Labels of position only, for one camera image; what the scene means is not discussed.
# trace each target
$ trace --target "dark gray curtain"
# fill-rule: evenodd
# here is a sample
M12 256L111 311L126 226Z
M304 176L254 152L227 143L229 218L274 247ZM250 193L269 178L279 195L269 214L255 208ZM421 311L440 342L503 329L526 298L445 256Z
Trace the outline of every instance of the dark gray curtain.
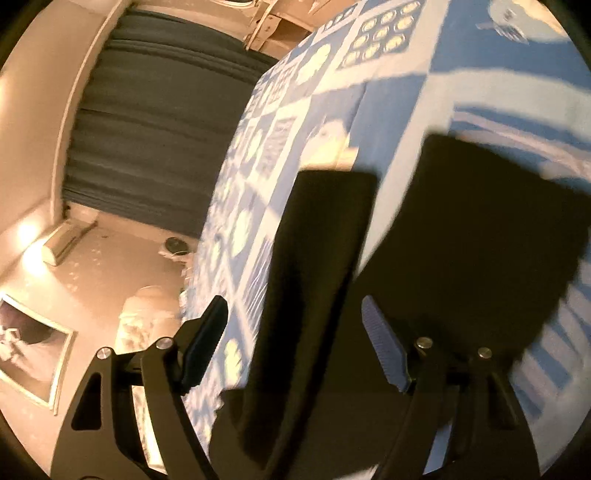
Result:
M85 88L64 200L199 236L238 121L275 62L211 28L130 9Z

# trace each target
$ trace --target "blue and white bedsheet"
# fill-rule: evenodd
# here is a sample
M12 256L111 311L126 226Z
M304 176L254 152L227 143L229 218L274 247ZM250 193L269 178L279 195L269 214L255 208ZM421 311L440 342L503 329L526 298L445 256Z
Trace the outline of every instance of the blue and white bedsheet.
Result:
M429 131L453 131L591 192L591 74L535 0L366 0L346 9L263 75L217 182L189 288L191 317L215 294L230 308L203 384L185 398L205 446L220 390L246 381L272 243L300 162L348 146L358 148L355 170L381 178L361 268ZM513 370L543 470L591 407L590 340L591 247Z

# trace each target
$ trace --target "metal screw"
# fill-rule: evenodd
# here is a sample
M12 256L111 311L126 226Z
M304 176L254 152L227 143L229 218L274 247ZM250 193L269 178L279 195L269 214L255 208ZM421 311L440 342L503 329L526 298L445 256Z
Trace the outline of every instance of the metal screw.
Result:
M488 347L481 346L478 349L478 356L484 360L488 360L490 357L492 357L492 350Z
M417 347L419 347L423 350L427 350L428 348L431 348L432 346L433 346L433 340L431 340L429 337L417 338Z
M170 337L162 337L160 340L156 342L156 348L158 350L167 350L172 347L174 340Z
M99 348L99 351L96 353L96 357L100 360L104 360L105 358L109 358L111 356L111 349L107 346L103 348Z

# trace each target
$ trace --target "wooden furniture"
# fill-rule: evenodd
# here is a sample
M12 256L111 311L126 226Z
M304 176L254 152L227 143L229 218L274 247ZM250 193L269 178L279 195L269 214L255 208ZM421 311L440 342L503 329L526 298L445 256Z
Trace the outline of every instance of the wooden furniture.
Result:
M355 0L263 0L244 39L247 50L280 59Z

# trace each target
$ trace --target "framed picture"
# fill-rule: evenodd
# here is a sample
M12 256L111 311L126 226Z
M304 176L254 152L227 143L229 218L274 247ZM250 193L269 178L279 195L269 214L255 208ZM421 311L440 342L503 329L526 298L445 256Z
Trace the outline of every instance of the framed picture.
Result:
M0 378L54 415L74 331L0 298Z

